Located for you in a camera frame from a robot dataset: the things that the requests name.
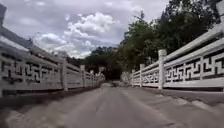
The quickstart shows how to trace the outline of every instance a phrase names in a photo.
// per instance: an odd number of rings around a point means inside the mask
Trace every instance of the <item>road surface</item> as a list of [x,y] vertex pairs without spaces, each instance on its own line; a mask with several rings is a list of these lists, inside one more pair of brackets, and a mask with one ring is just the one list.
[[7,114],[5,114],[4,127],[221,127],[218,116],[212,112],[204,111],[191,104],[184,107],[186,104],[188,103],[173,100],[170,97],[154,96],[140,89],[101,87],[59,101],[49,101],[38,106],[25,106],[20,110],[5,110]]

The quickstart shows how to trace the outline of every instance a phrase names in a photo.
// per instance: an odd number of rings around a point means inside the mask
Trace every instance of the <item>cloud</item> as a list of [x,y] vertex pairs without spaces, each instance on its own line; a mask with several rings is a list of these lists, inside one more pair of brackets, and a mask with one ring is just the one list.
[[105,5],[109,8],[116,9],[116,10],[123,10],[129,12],[140,12],[144,10],[141,6],[134,4],[133,1],[130,0],[123,0],[119,2],[106,2]]
[[43,1],[38,1],[38,2],[36,2],[36,4],[37,4],[38,6],[45,6],[45,5],[46,5],[46,3],[43,2]]
[[160,16],[169,0],[0,0],[7,7],[4,26],[51,52],[85,57],[97,46],[116,46],[133,16]]
[[65,20],[66,20],[66,21],[69,21],[70,18],[71,18],[71,16],[70,16],[69,14],[66,14],[66,15],[65,15]]
[[69,27],[71,30],[89,30],[97,33],[105,33],[110,30],[116,21],[110,15],[105,15],[100,12],[96,12],[94,15],[88,15],[86,17],[81,17],[76,23],[70,23]]
[[28,26],[38,26],[38,25],[40,25],[40,23],[37,20],[32,19],[32,18],[28,18],[28,17],[20,18],[19,22],[21,24],[28,25]]

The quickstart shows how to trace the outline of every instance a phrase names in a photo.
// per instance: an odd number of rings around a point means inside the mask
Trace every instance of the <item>tree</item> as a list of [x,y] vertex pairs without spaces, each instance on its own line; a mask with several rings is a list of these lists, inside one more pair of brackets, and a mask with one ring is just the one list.
[[139,69],[148,57],[157,60],[159,49],[171,53],[191,42],[219,20],[214,6],[218,1],[170,0],[161,17],[149,23],[141,12],[118,47],[119,64],[124,70]]

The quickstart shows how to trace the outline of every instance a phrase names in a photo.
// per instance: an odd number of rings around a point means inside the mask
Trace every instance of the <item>bridge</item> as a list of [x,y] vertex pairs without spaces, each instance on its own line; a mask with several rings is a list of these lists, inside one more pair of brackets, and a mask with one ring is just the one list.
[[220,24],[109,83],[5,28],[1,5],[0,127],[223,128],[224,1],[217,7]]

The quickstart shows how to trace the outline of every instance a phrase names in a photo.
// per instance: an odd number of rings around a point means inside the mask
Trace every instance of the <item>white concrete railing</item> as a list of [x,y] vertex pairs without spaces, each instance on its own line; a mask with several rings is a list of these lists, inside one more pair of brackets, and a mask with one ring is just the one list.
[[[217,7],[224,12],[224,1]],[[132,73],[132,85],[173,88],[224,88],[224,21],[213,29],[159,60]]]
[[3,90],[68,90],[95,86],[105,79],[103,74],[96,76],[82,67],[79,69],[64,58],[45,52],[1,24],[0,94]]

